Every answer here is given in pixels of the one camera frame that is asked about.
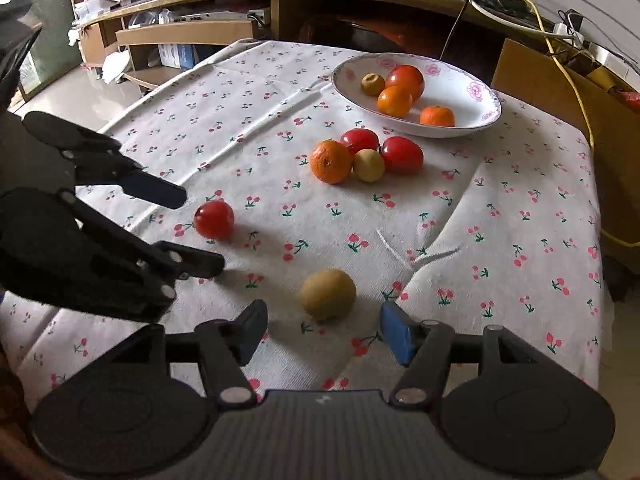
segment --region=orange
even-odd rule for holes
[[[323,140],[311,153],[311,171],[318,180],[338,184],[349,176],[353,156],[340,142]]]
[[[409,113],[413,103],[414,98],[411,97],[411,92],[403,86],[390,86],[378,96],[378,110],[398,119],[402,119]]]
[[[427,106],[420,112],[420,124],[453,128],[456,125],[456,118],[451,108],[446,106]]]

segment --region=tile floor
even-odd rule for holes
[[[50,112],[98,130],[140,97],[132,82],[106,85],[91,72],[75,69],[18,111]],[[640,476],[640,290],[617,303],[613,347],[603,352],[600,392],[616,414],[616,434],[601,472],[611,480]]]
[[[16,112],[24,116],[38,110],[99,130],[140,98],[131,81],[105,84],[95,73],[75,68],[45,88]]]

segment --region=white tablecloth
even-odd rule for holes
[[[603,291],[599,211],[592,162],[572,126],[500,94],[502,117],[458,139],[413,138],[424,171],[316,180],[317,142],[366,126],[381,141],[402,134],[353,109],[328,82],[357,52],[325,46],[241,41],[137,102],[108,127],[146,171],[185,186],[173,211],[118,187],[78,196],[141,238],[224,254],[216,280],[178,284],[168,332],[233,318],[251,300],[269,307],[269,331],[244,369],[268,388],[382,388],[402,373],[378,330],[384,299],[415,319],[458,332],[501,324],[597,386]],[[231,204],[228,243],[193,229],[205,200]],[[318,326],[297,301],[309,273],[348,272],[353,313]],[[139,327],[59,310],[7,294],[0,338],[32,408],[52,387]],[[200,388],[194,366],[174,375]]]

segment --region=orange object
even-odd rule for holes
[[[411,110],[414,99],[409,91],[401,86],[385,88],[378,96],[378,110],[391,117],[404,118]]]
[[[451,108],[446,106],[427,106],[420,112],[420,124],[453,128],[456,125],[456,117]]]
[[[311,153],[311,171],[318,180],[327,184],[338,184],[351,173],[353,156],[340,142],[323,140]]]
[[[420,99],[424,92],[424,78],[422,73],[412,65],[396,66],[385,80],[386,88],[391,86],[403,86],[406,88],[414,101]]]

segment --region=white plate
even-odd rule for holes
[[[385,77],[398,65],[413,65],[424,77],[424,92],[404,119],[378,111],[377,99],[360,90],[361,79],[375,73]],[[421,137],[459,137],[482,130],[500,118],[498,97],[477,77],[448,63],[413,54],[363,54],[336,67],[331,76],[335,90],[347,101],[385,119],[385,123],[409,135]],[[456,117],[454,128],[425,126],[418,118],[427,106],[446,106]]]

